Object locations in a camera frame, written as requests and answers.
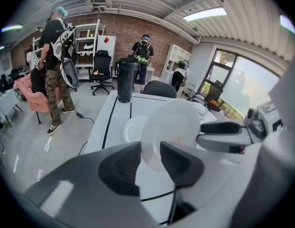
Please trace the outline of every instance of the black stripe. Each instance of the black stripe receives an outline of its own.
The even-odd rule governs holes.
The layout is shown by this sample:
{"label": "black stripe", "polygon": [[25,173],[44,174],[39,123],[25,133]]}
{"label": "black stripe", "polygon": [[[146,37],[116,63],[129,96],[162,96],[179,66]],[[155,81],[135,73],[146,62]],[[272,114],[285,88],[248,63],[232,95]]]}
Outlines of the black stripe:
{"label": "black stripe", "polygon": [[138,97],[138,96],[132,96],[134,98],[142,98],[142,99],[150,99],[150,100],[157,100],[157,101],[166,101],[166,100],[160,100],[160,99],[154,99],[154,98],[145,98],[145,97]]}
{"label": "black stripe", "polygon": [[159,225],[161,226],[161,225],[164,225],[164,224],[167,224],[167,223],[168,223],[168,221],[163,221],[163,222],[159,223]]}
{"label": "black stripe", "polygon": [[164,196],[166,196],[166,195],[169,195],[169,194],[171,194],[171,193],[173,193],[173,192],[174,192],[174,191],[167,192],[167,193],[161,194],[161,195],[159,195],[159,196],[152,197],[152,198],[148,198],[148,199],[142,199],[142,200],[140,200],[140,201],[141,201],[141,202],[145,202],[145,201],[150,201],[150,200],[159,199],[159,198],[162,198],[162,197],[164,197]]}
{"label": "black stripe", "polygon": [[107,127],[106,127],[106,131],[105,131],[105,134],[104,134],[104,139],[103,139],[102,149],[105,148],[105,142],[106,142],[106,137],[108,136],[109,124],[110,124],[111,116],[113,115],[113,112],[114,112],[114,108],[115,108],[115,105],[116,105],[117,99],[118,99],[118,98],[116,97],[116,100],[115,100],[115,103],[114,103],[114,105],[113,105],[113,108],[111,109],[111,113],[110,113],[110,116],[109,116],[109,119],[108,119],[108,125],[107,125]]}

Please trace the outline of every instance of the pink chair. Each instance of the pink chair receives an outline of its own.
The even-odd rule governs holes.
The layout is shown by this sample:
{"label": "pink chair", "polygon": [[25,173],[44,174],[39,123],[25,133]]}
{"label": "pink chair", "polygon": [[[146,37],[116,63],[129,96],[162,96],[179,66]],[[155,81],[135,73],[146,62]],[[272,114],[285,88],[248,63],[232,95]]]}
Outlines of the pink chair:
{"label": "pink chair", "polygon": [[[32,92],[30,74],[26,75],[23,78],[15,80],[14,83],[20,89],[23,95],[26,97],[29,103],[30,110],[35,111],[37,113],[39,124],[41,124],[41,121],[39,120],[38,112],[49,112],[47,98],[41,92],[36,92],[36,93]],[[59,103],[61,100],[61,93],[57,86],[55,91],[56,91],[56,101],[57,103]]]}

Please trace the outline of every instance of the tree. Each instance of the tree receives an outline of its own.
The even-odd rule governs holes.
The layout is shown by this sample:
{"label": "tree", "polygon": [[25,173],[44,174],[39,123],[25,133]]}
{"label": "tree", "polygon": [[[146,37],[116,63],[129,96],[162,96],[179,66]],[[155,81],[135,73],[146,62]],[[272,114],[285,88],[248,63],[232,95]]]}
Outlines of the tree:
{"label": "tree", "polygon": [[224,51],[218,51],[217,53],[219,55],[219,63],[224,65],[226,65],[227,63],[233,63],[236,57],[234,54],[230,54]]}

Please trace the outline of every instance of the concrete floor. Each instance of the concrete floor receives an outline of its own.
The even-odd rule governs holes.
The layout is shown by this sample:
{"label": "concrete floor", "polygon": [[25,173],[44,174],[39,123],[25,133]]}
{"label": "concrete floor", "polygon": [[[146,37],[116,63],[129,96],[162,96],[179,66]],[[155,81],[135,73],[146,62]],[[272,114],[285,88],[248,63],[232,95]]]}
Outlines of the concrete floor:
{"label": "concrete floor", "polygon": [[[117,89],[115,80],[112,84]],[[77,92],[73,89],[69,92],[76,111],[95,121],[108,94],[104,90],[98,90],[96,96],[93,96],[91,85],[92,82],[80,83]],[[0,131],[0,140],[6,152],[0,157],[0,172],[10,187],[23,193],[39,178],[79,154],[82,145],[89,138],[93,122],[78,118],[75,112],[60,114],[62,124],[50,138],[47,134],[51,124],[50,115],[39,113],[39,125],[36,113],[29,109],[27,102],[18,105],[23,112],[16,108],[17,112],[12,110],[8,115],[12,128],[7,126]],[[61,101],[58,108],[61,110],[63,107]]]}

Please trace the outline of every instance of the white dish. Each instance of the white dish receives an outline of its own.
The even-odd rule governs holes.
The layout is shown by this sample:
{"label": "white dish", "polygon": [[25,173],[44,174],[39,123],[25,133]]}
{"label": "white dish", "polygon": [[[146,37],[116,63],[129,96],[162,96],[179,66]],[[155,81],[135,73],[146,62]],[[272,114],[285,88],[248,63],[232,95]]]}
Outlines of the white dish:
{"label": "white dish", "polygon": [[145,163],[156,171],[165,171],[160,142],[175,142],[196,147],[200,133],[199,114],[188,101],[173,99],[163,104],[147,120],[141,135],[141,153]]}
{"label": "white dish", "polygon": [[143,127],[148,116],[134,116],[123,127],[123,138],[126,143],[140,141]]}

